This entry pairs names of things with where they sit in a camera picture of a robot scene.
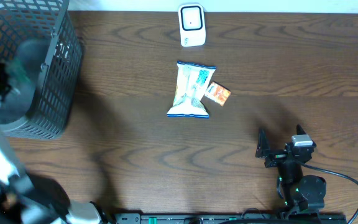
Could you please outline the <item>teal snack packet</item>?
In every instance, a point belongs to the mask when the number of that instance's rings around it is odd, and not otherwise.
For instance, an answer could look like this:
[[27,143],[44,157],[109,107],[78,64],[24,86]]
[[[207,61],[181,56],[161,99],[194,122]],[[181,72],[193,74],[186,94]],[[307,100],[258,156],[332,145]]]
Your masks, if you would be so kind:
[[21,61],[16,58],[6,63],[5,72],[8,74],[9,84],[14,88],[31,84],[25,67]]

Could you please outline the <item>orange Kleenex tissue pack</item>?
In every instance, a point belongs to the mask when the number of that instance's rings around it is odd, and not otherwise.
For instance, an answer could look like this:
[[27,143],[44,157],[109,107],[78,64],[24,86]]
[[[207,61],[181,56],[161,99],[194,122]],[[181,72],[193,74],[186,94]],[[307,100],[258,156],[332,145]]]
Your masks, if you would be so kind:
[[215,103],[224,106],[231,95],[231,91],[216,82],[212,82],[204,95]]

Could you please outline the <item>large white snack bag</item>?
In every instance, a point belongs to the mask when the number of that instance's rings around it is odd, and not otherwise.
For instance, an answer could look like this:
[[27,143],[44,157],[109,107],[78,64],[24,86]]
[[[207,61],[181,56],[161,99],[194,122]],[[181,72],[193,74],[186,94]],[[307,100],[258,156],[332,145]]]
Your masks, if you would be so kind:
[[216,71],[215,66],[191,62],[177,62],[177,85],[169,118],[193,117],[208,119],[209,114],[201,102],[209,82]]

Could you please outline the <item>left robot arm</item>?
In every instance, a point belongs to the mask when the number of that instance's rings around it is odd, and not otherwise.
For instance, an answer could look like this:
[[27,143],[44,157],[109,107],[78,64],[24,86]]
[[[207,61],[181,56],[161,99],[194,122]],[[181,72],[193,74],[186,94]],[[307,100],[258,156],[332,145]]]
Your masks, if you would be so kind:
[[[0,104],[28,83],[19,62],[0,62]],[[0,223],[108,223],[93,202],[71,201],[54,180],[26,171],[0,128]]]

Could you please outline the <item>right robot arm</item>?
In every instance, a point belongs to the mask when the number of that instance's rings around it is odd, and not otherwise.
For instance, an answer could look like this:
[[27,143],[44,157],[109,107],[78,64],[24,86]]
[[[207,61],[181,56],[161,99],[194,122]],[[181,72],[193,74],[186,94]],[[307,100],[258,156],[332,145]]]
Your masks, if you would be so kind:
[[304,175],[302,171],[302,165],[312,159],[315,148],[316,143],[300,125],[296,126],[296,134],[283,149],[271,149],[264,130],[259,130],[255,156],[265,160],[266,168],[278,169],[276,189],[280,198],[285,201],[285,208],[278,213],[282,219],[317,214],[324,208],[325,179]]

